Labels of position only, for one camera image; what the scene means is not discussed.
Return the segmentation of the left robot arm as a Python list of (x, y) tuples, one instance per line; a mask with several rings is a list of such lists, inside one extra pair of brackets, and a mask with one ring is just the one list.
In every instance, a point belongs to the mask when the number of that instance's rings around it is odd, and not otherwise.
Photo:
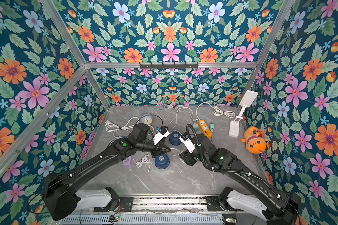
[(159, 128), (151, 140), (147, 138), (149, 131), (148, 125), (138, 123), (129, 135), (110, 142), (105, 150), (76, 168), (60, 175), (50, 173), (44, 179), (41, 195), (52, 219), (55, 221), (64, 219), (73, 211), (82, 208), (105, 208), (116, 201), (109, 188), (89, 191), (85, 197), (79, 190), (92, 178), (121, 163), (137, 151), (149, 152), (153, 158), (169, 152), (170, 148), (162, 141), (170, 134), (168, 128), (166, 126)]

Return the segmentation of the blue meat grinder front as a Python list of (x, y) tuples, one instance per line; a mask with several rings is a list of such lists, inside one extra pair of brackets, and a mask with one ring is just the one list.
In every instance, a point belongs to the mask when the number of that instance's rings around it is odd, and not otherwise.
[(166, 169), (170, 164), (170, 158), (167, 154), (161, 154), (155, 158), (155, 166), (158, 169)]

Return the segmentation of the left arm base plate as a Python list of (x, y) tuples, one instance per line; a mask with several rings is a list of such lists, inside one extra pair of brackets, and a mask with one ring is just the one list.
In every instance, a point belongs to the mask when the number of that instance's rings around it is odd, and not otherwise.
[(133, 197), (119, 197), (114, 198), (110, 201), (110, 203), (103, 207), (95, 207), (94, 212), (131, 212), (133, 207)]

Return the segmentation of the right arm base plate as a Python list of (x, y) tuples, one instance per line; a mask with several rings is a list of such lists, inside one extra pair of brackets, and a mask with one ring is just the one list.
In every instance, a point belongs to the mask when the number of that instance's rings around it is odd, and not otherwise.
[(228, 208), (221, 207), (218, 196), (205, 196), (204, 199), (207, 202), (207, 210), (208, 211), (214, 211), (214, 212), (215, 211), (216, 212), (220, 212), (220, 211), (223, 211), (223, 212), (241, 212), (242, 211), (242, 210), (235, 209), (235, 208), (232, 208), (232, 207), (228, 207)]

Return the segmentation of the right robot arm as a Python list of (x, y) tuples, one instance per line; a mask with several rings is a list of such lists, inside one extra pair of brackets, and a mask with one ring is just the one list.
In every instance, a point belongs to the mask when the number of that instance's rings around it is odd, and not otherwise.
[(270, 185), (231, 151), (218, 149), (204, 134), (197, 134), (191, 124), (187, 124), (182, 137), (183, 142), (189, 144), (188, 150), (180, 154), (187, 165), (201, 162), (205, 169), (224, 174), (250, 191), (248, 196), (226, 187), (218, 197), (223, 210), (239, 209), (261, 218), (268, 225), (301, 224), (300, 197), (294, 192), (284, 192)]

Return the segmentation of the blue meat grinder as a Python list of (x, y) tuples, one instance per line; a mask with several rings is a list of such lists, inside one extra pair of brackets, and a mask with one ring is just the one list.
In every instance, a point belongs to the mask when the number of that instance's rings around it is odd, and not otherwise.
[(167, 154), (161, 154), (155, 158), (155, 166), (158, 169), (166, 169), (170, 164), (170, 158)]
[(178, 131), (173, 131), (171, 132), (170, 136), (169, 136), (169, 142), (171, 145), (173, 146), (179, 146), (182, 142), (180, 140), (181, 137), (181, 133)]

